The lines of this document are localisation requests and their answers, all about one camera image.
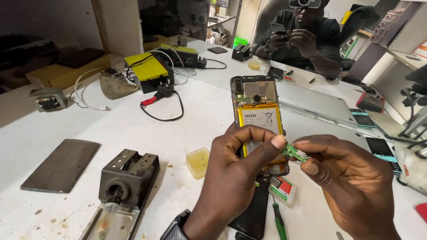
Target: dark mat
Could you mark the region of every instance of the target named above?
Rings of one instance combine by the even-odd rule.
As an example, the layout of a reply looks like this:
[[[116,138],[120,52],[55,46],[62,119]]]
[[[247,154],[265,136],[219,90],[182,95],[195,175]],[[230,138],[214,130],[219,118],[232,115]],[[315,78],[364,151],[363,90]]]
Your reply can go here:
[[[22,190],[69,193],[101,144],[65,139],[21,185]]]

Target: man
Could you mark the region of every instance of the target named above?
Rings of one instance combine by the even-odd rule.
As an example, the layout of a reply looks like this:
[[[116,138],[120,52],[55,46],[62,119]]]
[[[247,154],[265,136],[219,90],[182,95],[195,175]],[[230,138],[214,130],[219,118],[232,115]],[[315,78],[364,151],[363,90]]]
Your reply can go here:
[[[277,12],[273,23],[284,25],[287,34],[277,35],[270,27],[255,55],[335,79],[341,70],[341,32],[335,19],[323,17],[328,2],[323,0],[317,9],[297,7]]]
[[[236,151],[251,139],[262,144],[239,159]],[[212,142],[205,181],[193,212],[176,229],[180,233],[174,231],[166,239],[216,240],[248,207],[256,175],[285,144],[283,135],[270,130],[251,125],[235,129],[232,124]],[[331,135],[304,137],[293,145],[312,157],[301,164],[301,170],[323,189],[340,228],[355,240],[400,240],[393,223],[393,171],[385,161]]]

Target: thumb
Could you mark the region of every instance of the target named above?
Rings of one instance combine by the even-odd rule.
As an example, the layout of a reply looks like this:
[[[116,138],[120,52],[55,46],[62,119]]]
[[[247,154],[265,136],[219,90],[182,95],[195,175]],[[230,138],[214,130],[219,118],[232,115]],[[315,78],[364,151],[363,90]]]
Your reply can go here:
[[[246,165],[246,168],[252,173],[258,173],[281,153],[286,142],[286,137],[278,134],[261,143],[239,163]]]
[[[327,191],[338,206],[345,206],[348,201],[361,196],[360,190],[316,159],[309,158],[300,165],[300,168],[311,180]]]

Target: yellow power supply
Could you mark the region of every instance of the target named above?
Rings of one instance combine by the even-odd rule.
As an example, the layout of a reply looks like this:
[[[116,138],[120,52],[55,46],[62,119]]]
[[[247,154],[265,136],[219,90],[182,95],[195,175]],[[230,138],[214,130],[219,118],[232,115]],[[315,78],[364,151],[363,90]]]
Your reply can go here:
[[[175,83],[173,69],[156,53],[125,57],[125,66],[130,66],[128,77],[134,80],[145,94],[157,91],[160,82]]]

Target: chair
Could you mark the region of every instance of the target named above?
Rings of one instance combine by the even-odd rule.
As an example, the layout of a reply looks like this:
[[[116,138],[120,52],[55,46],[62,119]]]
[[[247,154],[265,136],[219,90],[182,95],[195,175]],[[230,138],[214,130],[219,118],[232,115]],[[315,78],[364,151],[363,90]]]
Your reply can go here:
[[[372,6],[357,8],[341,28],[341,42],[343,47],[362,27],[370,27],[378,22],[380,16]]]

